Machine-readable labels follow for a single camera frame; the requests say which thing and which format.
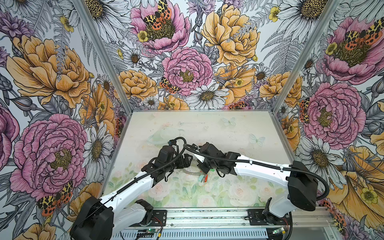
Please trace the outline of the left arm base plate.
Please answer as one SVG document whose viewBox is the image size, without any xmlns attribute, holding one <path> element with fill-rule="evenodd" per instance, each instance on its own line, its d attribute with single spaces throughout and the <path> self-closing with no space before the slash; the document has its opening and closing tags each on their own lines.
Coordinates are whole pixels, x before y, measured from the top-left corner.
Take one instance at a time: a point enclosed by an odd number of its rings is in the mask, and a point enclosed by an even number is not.
<svg viewBox="0 0 384 240">
<path fill-rule="evenodd" d="M 147 211 L 142 220 L 129 227 L 164 227 L 167 222 L 167 210 Z"/>
</svg>

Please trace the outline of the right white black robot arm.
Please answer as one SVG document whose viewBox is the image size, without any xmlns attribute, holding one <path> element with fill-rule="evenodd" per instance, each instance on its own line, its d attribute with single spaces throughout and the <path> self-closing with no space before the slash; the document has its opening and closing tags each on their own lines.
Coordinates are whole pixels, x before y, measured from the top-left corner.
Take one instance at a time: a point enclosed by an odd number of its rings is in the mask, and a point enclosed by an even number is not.
<svg viewBox="0 0 384 240">
<path fill-rule="evenodd" d="M 207 173 L 217 170 L 222 175 L 252 177 L 276 184 L 285 190 L 281 197 L 269 197 L 264 209 L 253 217 L 267 225 L 277 225 L 285 215 L 303 210 L 316 209 L 318 179 L 297 161 L 291 165 L 257 161 L 235 152 L 223 153 L 213 144 L 205 143 L 193 154 L 198 168 Z"/>
</svg>

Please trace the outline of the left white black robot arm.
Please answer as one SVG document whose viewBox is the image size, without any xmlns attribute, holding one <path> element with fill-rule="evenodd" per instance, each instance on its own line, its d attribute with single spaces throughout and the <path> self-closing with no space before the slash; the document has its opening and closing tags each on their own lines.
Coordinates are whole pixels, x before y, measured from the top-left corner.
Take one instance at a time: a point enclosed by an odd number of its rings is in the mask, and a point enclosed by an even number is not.
<svg viewBox="0 0 384 240">
<path fill-rule="evenodd" d="M 109 240 L 126 227 L 147 225 L 153 207 L 137 197 L 167 180 L 174 170 L 190 167 L 192 160 L 193 156 L 178 153 L 173 146 L 163 146 L 158 156 L 127 184 L 99 199 L 90 197 L 85 201 L 70 230 L 71 239 Z"/>
</svg>

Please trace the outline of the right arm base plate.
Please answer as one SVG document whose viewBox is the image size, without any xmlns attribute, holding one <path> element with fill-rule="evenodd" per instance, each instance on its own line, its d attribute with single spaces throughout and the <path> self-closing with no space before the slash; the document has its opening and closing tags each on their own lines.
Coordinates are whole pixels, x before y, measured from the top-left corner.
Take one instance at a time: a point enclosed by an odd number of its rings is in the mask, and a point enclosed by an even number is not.
<svg viewBox="0 0 384 240">
<path fill-rule="evenodd" d="M 262 209 L 248 209 L 244 219 L 249 221 L 251 226 L 288 226 L 292 222 L 289 214 L 278 218 L 270 213 L 264 214 L 263 211 Z"/>
</svg>

